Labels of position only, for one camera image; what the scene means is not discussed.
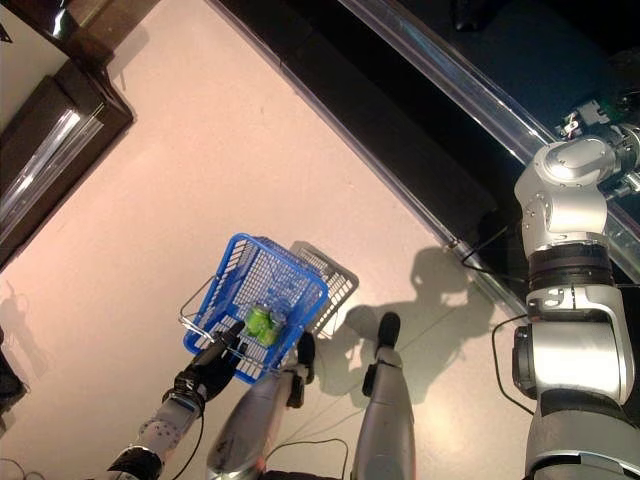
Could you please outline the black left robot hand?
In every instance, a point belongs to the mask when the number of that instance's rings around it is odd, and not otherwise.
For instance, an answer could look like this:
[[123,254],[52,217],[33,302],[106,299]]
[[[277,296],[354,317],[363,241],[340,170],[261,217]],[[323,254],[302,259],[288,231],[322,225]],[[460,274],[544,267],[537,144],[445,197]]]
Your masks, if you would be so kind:
[[245,323],[240,321],[225,331],[215,332],[209,345],[176,376],[173,391],[201,404],[220,394],[240,363],[238,348],[244,327]]

